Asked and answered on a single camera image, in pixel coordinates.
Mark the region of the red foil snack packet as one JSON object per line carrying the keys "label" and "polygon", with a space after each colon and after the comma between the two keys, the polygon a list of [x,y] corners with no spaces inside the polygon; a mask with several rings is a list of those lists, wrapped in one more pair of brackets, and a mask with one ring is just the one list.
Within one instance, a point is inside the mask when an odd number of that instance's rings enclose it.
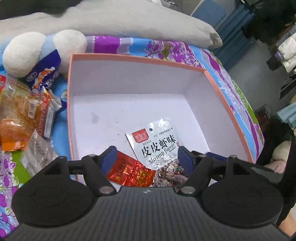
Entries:
{"label": "red foil snack packet", "polygon": [[107,174],[107,179],[127,187],[149,187],[156,171],[146,168],[138,160],[118,151],[117,160]]}

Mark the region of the white shrimp flavor snack packet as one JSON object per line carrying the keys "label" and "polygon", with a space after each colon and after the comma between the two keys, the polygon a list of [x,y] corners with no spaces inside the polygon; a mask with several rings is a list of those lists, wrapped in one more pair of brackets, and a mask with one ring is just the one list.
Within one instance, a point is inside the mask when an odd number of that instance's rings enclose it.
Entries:
{"label": "white shrimp flavor snack packet", "polygon": [[178,160],[183,145],[170,118],[160,118],[125,133],[137,160],[155,171],[152,187],[180,188],[188,178]]}

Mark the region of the orange clear snack bag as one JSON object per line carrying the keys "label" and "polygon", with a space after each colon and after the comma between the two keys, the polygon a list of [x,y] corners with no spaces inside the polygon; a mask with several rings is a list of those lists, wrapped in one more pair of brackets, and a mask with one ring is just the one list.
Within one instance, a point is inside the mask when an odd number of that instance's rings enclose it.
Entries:
{"label": "orange clear snack bag", "polygon": [[24,150],[34,131],[43,137],[51,94],[42,87],[36,94],[21,81],[7,77],[1,90],[1,149]]}

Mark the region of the clear grey snack packet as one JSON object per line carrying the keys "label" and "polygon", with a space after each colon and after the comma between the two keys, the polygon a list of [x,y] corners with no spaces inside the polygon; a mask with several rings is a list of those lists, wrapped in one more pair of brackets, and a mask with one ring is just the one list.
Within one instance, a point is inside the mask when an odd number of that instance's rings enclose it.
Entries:
{"label": "clear grey snack packet", "polygon": [[21,163],[31,177],[58,156],[52,146],[34,130],[21,157]]}

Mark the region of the pink cardboard box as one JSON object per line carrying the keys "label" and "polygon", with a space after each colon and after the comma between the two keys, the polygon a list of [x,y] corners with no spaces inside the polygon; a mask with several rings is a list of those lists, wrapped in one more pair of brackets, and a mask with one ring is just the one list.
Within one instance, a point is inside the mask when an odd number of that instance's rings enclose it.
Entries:
{"label": "pink cardboard box", "polygon": [[250,133],[210,72],[185,64],[113,54],[74,54],[68,73],[71,158],[110,146],[134,156],[126,133],[169,118],[189,150],[254,163]]}

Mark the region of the blue and white snack packet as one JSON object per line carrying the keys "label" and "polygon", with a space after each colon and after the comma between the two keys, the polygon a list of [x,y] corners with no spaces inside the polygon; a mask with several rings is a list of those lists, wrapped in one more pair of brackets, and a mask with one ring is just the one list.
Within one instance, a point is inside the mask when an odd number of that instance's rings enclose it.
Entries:
{"label": "blue and white snack packet", "polygon": [[58,76],[60,63],[60,55],[57,50],[54,50],[43,57],[29,74],[22,78],[22,82],[25,83],[34,94],[41,92],[43,87],[49,89],[54,79]]}

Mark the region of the white and blue plush toy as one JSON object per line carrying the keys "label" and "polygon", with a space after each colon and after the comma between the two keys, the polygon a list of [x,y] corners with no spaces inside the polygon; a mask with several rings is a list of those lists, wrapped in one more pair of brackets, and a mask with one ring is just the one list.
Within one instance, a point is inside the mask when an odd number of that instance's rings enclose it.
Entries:
{"label": "white and blue plush toy", "polygon": [[26,32],[1,45],[1,64],[9,75],[25,77],[39,61],[56,50],[60,57],[57,69],[66,74],[72,54],[85,53],[86,48],[86,37],[76,30],[62,30],[49,36]]}

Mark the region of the grey duvet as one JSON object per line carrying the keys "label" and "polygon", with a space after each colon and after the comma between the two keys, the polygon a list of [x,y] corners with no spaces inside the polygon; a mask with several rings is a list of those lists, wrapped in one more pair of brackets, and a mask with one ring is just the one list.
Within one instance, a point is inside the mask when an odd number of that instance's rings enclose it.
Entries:
{"label": "grey duvet", "polygon": [[1,40],[25,32],[51,35],[73,29],[86,36],[180,41],[201,48],[219,48],[215,29],[191,16],[150,1],[82,1],[60,16],[34,13],[1,21]]}

